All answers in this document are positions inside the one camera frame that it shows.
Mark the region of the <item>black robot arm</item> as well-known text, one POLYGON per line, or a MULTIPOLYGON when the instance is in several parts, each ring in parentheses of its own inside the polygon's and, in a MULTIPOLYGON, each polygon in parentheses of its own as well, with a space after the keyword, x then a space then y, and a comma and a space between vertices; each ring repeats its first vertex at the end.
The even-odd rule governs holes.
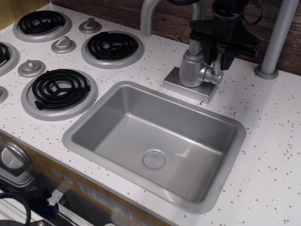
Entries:
POLYGON ((243 25, 248 0, 215 0, 212 3, 212 20, 190 22, 190 39, 200 42, 204 62, 211 65, 218 50, 223 50, 221 70, 228 70, 235 57, 255 58, 261 44, 259 38, 243 25))

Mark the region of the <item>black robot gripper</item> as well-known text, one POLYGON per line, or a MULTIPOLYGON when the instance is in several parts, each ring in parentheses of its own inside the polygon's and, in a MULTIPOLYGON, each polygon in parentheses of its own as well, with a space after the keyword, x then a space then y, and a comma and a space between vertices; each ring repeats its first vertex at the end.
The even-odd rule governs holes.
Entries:
POLYGON ((239 55, 256 57, 261 41, 244 27, 242 14, 214 12, 211 20, 190 22, 190 39, 200 42, 207 65, 213 63, 220 49, 224 50, 221 70, 228 70, 239 55))

